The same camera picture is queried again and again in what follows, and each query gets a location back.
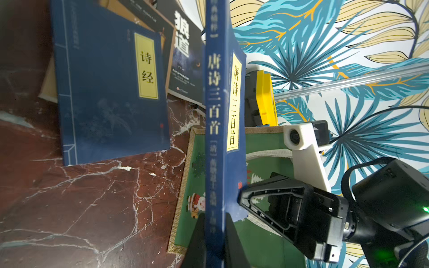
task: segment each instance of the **red marble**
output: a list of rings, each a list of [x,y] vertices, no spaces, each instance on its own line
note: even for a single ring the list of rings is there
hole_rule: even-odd
[[[167,254],[192,106],[169,96],[171,149],[62,166],[57,105],[37,97],[51,55],[47,0],[0,5],[0,267],[176,267]]]

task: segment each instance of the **book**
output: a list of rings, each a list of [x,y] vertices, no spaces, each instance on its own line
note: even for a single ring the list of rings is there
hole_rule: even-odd
[[[145,0],[109,0],[107,9],[161,36],[166,90],[170,82],[176,28]]]
[[[43,79],[42,87],[38,97],[50,102],[58,103],[54,56],[52,56],[49,60],[48,67],[46,68],[45,78]]]
[[[205,108],[201,30],[175,0],[159,0],[157,9],[177,30],[168,93]]]
[[[146,29],[157,31],[161,35],[161,48],[163,51],[163,66],[166,90],[171,73],[171,63],[173,59],[173,50],[176,35],[176,28],[167,20],[159,11],[153,6],[141,0],[142,3],[138,4],[135,1],[123,0],[124,4],[130,3],[129,7],[125,7],[119,0],[100,0],[99,4],[102,7],[134,22]],[[139,17],[135,16],[129,9],[133,9],[136,14],[141,14]],[[49,61],[48,68],[46,69],[45,78],[40,90],[39,98],[45,99],[50,102],[58,103],[57,99],[57,84],[55,80],[55,63],[54,56]]]
[[[195,109],[197,114],[202,115],[205,118],[205,109],[201,106],[197,106]]]
[[[64,165],[169,149],[160,35],[87,0],[51,21]]]
[[[221,267],[225,213],[234,222],[247,217],[238,204],[246,181],[244,84],[246,55],[233,32],[229,1],[206,1],[205,242],[207,264]]]

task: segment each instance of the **leaf pattern wallpaper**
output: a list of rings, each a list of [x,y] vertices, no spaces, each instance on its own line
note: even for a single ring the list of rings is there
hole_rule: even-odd
[[[205,0],[180,0],[201,29]],[[247,72],[271,74],[275,93],[429,62],[429,0],[232,0],[231,22]],[[429,70],[276,103],[279,124],[328,121],[332,138],[389,107],[429,105]],[[332,192],[356,164],[399,158],[429,175],[429,111],[396,110],[361,124],[323,156]],[[379,167],[355,171],[354,184]],[[344,243],[340,262],[309,268],[369,267],[359,245]]]

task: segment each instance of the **yellow object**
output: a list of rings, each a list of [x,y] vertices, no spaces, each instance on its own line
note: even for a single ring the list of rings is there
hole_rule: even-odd
[[[275,109],[274,92],[272,90],[271,75],[258,71],[256,79],[256,102],[258,103],[259,114],[262,124],[278,126],[277,111]]]
[[[154,41],[134,33],[136,42],[137,76],[141,98],[158,99],[157,67]]]

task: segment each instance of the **black cable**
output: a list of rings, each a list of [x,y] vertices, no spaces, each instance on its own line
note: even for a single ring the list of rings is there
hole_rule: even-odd
[[[412,248],[410,248],[407,253],[405,253],[405,255],[401,258],[401,260],[399,261],[398,267],[397,268],[401,268],[402,263],[405,261],[405,259],[408,257],[409,254],[411,254],[411,252],[413,252],[414,249],[416,249],[418,246],[420,246],[420,244],[422,244],[424,241],[426,241],[429,238],[429,235],[425,235],[423,236],[423,238],[417,243],[415,244]]]
[[[369,162],[366,162],[366,163],[363,163],[363,164],[354,165],[351,168],[349,168],[344,173],[343,178],[341,179],[341,192],[343,193],[344,198],[346,198],[347,201],[349,201],[349,203],[352,203],[352,204],[356,203],[356,201],[354,200],[353,195],[351,193],[350,183],[349,183],[349,178],[350,178],[350,175],[351,175],[351,173],[352,173],[353,170],[359,169],[359,168],[363,168],[363,167],[366,167],[366,166],[381,165],[381,164],[387,165],[388,163],[392,162],[393,160],[396,160],[396,158],[393,158],[393,157],[379,157],[379,158],[374,159],[372,161],[369,161]]]
[[[429,106],[423,106],[423,105],[408,105],[408,106],[399,106],[399,107],[393,107],[393,108],[389,108],[386,110],[381,110],[376,112],[375,114],[369,115],[367,117],[365,117],[364,119],[361,119],[359,122],[357,122],[356,124],[354,124],[351,128],[349,128],[348,130],[346,130],[343,134],[341,134],[340,136],[336,137],[335,139],[331,140],[329,142],[329,144],[334,143],[335,141],[337,141],[339,138],[341,138],[342,136],[346,135],[347,133],[349,133],[350,131],[352,131],[353,129],[355,129],[356,127],[358,127],[360,124],[362,124],[363,122],[367,121],[368,119],[377,116],[379,114],[383,114],[385,112],[388,111],[394,111],[394,110],[400,110],[400,109],[426,109],[429,110]]]

